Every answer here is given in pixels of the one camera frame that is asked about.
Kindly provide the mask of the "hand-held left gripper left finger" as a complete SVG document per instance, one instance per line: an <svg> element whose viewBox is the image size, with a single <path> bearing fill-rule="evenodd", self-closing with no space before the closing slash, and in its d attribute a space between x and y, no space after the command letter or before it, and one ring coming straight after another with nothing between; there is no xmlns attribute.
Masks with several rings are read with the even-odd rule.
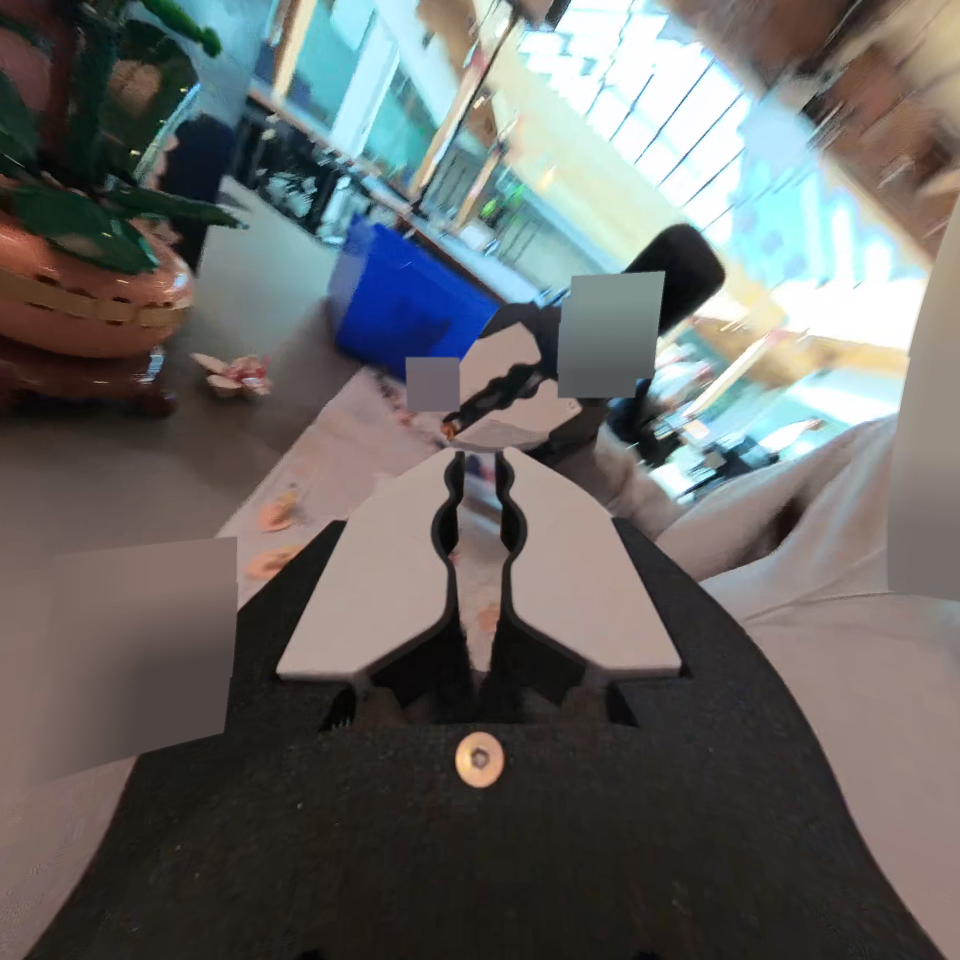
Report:
<svg viewBox="0 0 960 960"><path fill-rule="evenodd" d="M470 677L451 561L465 467L464 452L441 450L351 513L279 659L278 678L423 694Z"/></svg>

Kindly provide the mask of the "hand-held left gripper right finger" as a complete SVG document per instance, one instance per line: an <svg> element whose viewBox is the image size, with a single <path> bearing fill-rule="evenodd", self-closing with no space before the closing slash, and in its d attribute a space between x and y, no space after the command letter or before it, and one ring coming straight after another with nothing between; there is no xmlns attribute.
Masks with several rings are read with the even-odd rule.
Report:
<svg viewBox="0 0 960 960"><path fill-rule="evenodd" d="M495 458L502 571L495 676L539 694L674 679L682 659L610 513L506 448Z"/></svg>

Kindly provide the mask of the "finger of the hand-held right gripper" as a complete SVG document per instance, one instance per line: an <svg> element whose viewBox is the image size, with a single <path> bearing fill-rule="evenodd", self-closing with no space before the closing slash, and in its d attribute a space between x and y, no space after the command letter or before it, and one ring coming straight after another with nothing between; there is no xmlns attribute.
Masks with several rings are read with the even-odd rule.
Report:
<svg viewBox="0 0 960 960"><path fill-rule="evenodd" d="M479 397L512 368L536 368L541 361L535 335L520 322L478 338L459 364L460 406Z"/></svg>
<svg viewBox="0 0 960 960"><path fill-rule="evenodd" d="M450 414L444 422L456 422L459 432L446 442L470 453L497 453L510 448L533 450L582 410L577 399L559 396L557 383L539 382L532 389L523 389L505 408L478 414L461 409Z"/></svg>

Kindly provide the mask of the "person's right forearm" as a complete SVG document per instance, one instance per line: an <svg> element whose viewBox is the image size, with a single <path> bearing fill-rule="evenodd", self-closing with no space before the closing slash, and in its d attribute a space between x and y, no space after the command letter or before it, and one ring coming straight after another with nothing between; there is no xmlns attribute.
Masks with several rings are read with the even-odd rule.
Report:
<svg viewBox="0 0 960 960"><path fill-rule="evenodd" d="M796 460L728 479L692 505L671 500L622 445L596 444L597 466L615 497L615 514L675 556L722 557L824 517L827 537L850 522L868 534L886 526L898 416L843 432Z"/></svg>

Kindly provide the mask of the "grey desk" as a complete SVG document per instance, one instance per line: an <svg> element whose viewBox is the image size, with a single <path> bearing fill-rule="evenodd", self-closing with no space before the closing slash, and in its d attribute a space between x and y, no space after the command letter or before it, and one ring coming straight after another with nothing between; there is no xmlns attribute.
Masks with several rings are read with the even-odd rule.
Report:
<svg viewBox="0 0 960 960"><path fill-rule="evenodd" d="M247 231L214 228L170 342L170 418L22 400L2 414L2 774L26 783L128 764L147 666L197 666L224 627L213 538L357 374L332 345L335 253L252 191ZM221 398L189 354L269 358L271 393Z"/></svg>

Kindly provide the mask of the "blue plastic bin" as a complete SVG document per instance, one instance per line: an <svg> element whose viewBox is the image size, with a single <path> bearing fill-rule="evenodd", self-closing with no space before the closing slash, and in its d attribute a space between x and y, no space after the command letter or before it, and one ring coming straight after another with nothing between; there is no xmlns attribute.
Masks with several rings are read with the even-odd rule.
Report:
<svg viewBox="0 0 960 960"><path fill-rule="evenodd" d="M462 359L498 305L401 234L355 214L326 294L334 346L401 382L410 357Z"/></svg>

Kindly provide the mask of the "black pole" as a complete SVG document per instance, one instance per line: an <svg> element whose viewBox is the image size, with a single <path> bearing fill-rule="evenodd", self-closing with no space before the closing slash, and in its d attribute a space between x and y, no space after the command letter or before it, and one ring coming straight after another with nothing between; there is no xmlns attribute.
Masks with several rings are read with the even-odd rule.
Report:
<svg viewBox="0 0 960 960"><path fill-rule="evenodd" d="M451 54L464 45L460 79L453 101L438 126L411 187L411 216L425 213L426 196L440 166L483 95L503 44L522 21L516 2L420 2L417 14L443 37Z"/></svg>

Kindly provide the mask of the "white pink brick flower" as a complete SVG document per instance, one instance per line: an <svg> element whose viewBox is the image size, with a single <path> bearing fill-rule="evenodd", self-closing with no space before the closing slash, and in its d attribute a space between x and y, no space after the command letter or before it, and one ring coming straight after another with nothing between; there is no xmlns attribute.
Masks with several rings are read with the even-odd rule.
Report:
<svg viewBox="0 0 960 960"><path fill-rule="evenodd" d="M230 362L198 352L189 353L189 357L202 370L213 393L221 399L244 397L258 400L272 392L268 357L245 355Z"/></svg>

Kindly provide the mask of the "brick-built plant in pink pot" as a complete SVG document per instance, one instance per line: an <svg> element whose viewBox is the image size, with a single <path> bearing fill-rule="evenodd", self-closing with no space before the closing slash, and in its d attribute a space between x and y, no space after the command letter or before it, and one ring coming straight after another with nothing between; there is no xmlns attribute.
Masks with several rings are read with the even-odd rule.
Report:
<svg viewBox="0 0 960 960"><path fill-rule="evenodd" d="M200 82L188 42L219 35L177 2L2 2L2 411L21 399L175 409L165 342L195 275L171 228L244 230L156 186Z"/></svg>

